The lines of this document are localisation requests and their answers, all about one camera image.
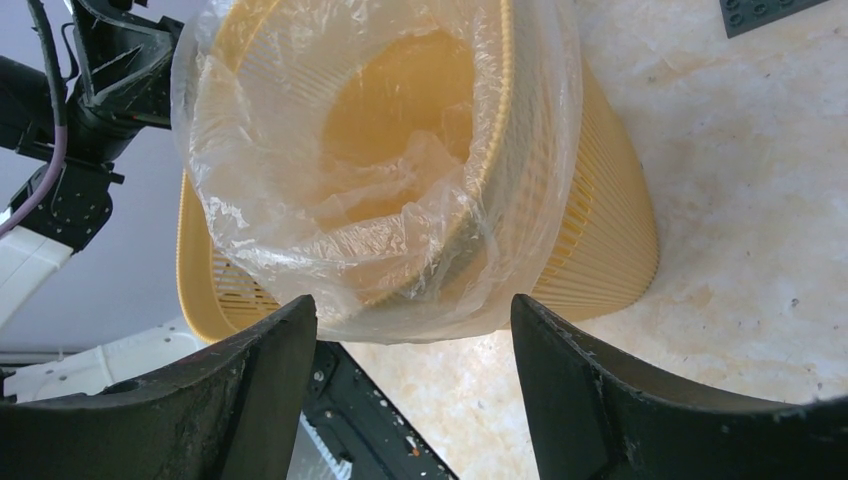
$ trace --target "plastic bag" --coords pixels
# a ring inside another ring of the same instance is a hole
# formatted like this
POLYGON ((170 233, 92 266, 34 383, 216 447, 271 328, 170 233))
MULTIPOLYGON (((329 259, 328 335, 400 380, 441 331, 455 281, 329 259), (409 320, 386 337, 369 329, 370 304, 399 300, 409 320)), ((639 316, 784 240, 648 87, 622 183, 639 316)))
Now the plastic bag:
POLYGON ((216 248, 324 340, 492 332, 560 228, 582 89, 559 0, 212 1, 172 120, 216 248))

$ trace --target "floor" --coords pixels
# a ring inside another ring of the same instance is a hole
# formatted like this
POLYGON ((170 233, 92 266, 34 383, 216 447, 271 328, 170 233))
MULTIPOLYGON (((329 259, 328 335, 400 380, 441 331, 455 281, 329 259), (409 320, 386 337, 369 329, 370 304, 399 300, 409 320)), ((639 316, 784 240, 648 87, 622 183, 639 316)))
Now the floor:
MULTIPOLYGON (((786 402, 848 393, 848 8, 727 40, 719 2, 577 0, 628 127, 662 260, 636 305, 580 323, 654 365, 786 402)), ((462 478, 536 478, 510 334, 348 345, 462 478)))

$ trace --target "purple cable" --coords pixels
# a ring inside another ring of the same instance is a hole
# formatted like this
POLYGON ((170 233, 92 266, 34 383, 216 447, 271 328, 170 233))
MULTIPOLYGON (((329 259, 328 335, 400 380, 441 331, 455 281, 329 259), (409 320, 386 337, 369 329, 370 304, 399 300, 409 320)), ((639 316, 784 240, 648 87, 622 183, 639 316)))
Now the purple cable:
POLYGON ((65 151, 68 148, 68 127, 54 125, 53 129, 53 157, 50 159, 47 172, 42 177, 41 183, 38 184, 35 192, 24 201, 23 205, 12 213, 12 216, 8 220, 0 225, 0 238, 17 227, 30 212, 35 210, 35 207, 44 200, 44 197, 53 188, 56 180, 59 179, 59 174, 62 173, 62 167, 65 165, 65 151))

